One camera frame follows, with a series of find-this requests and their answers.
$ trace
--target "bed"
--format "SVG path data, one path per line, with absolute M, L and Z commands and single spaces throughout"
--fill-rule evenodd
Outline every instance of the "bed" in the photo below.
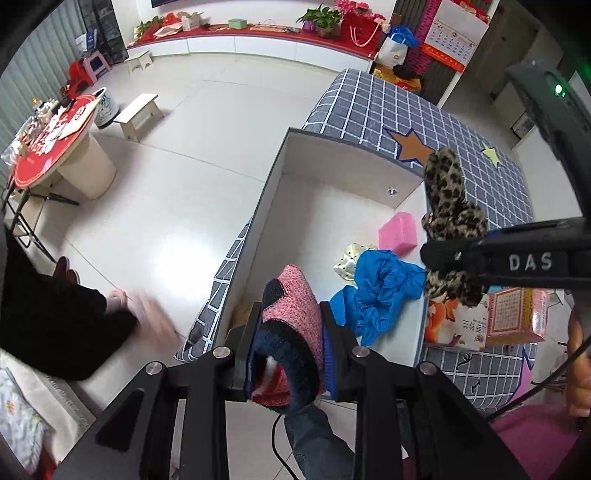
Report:
M 453 147 L 465 177 L 467 199 L 478 204 L 489 219 L 489 229 L 533 221 L 524 178 L 519 167 L 495 149 L 499 164 L 484 153 L 494 148 L 486 138 L 417 95 L 365 72 L 340 72 L 322 95 L 303 130 L 363 145 L 421 171 L 409 158 L 406 137 L 438 149 Z M 233 267 L 249 224 L 236 238 L 214 279 L 210 300 L 199 313 L 177 359 L 192 361 L 211 349 Z M 483 410 L 495 410 L 517 389 L 522 362 L 535 359 L 536 344 L 488 347 L 483 353 L 456 353 L 423 348 L 421 358 L 438 365 L 462 393 Z

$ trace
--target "pink flowers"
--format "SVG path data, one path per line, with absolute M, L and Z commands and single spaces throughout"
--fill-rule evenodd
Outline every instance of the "pink flowers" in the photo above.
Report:
M 344 14 L 353 13 L 358 17 L 378 22 L 386 20 L 383 15 L 374 14 L 369 5 L 365 2 L 354 2 L 353 0 L 335 0 L 337 10 Z

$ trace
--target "red calendar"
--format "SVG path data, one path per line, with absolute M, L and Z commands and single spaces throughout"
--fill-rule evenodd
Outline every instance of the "red calendar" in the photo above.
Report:
M 488 24 L 450 0 L 443 0 L 421 49 L 427 55 L 463 72 Z

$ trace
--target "wooden stool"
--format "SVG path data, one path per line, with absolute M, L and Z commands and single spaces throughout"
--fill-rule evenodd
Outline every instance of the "wooden stool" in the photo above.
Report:
M 160 108 L 154 102 L 156 98 L 158 98 L 158 95 L 155 93 L 142 93 L 115 117 L 113 121 L 121 124 L 121 130 L 123 130 L 127 140 L 133 140 L 139 143 L 138 133 L 136 131 L 137 126 L 134 125 L 136 118 L 139 122 L 142 122 L 149 116 L 154 116 L 157 120 L 164 118 Z
M 125 62 L 127 64 L 127 68 L 129 73 L 133 72 L 137 67 L 141 67 L 142 70 L 148 65 L 152 65 L 154 61 L 152 60 L 152 55 L 150 54 L 149 50 L 143 51 L 138 55 L 134 55 L 133 57 L 129 57 Z

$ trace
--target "small step stool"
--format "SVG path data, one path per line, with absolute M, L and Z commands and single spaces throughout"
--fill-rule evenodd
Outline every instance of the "small step stool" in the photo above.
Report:
M 133 140 L 139 143 L 138 133 L 136 131 L 136 127 L 139 125 L 134 125 L 134 120 L 137 119 L 139 123 L 142 123 L 149 116 L 156 117 L 157 121 L 164 118 L 164 114 L 160 111 L 156 102 L 154 102 L 156 98 L 158 98 L 158 95 L 155 93 L 142 93 L 115 117 L 113 121 L 121 124 L 121 130 L 123 130 L 127 140 Z
M 96 83 L 97 78 L 103 72 L 111 71 L 110 65 L 105 60 L 103 54 L 98 50 L 95 50 L 84 60 L 82 60 L 82 66 L 84 67 L 86 73 L 94 83 Z
M 127 64 L 127 68 L 129 73 L 133 72 L 137 67 L 141 67 L 142 70 L 148 65 L 152 65 L 154 61 L 152 60 L 152 55 L 149 50 L 143 51 L 133 57 L 129 57 L 127 60 L 124 61 Z

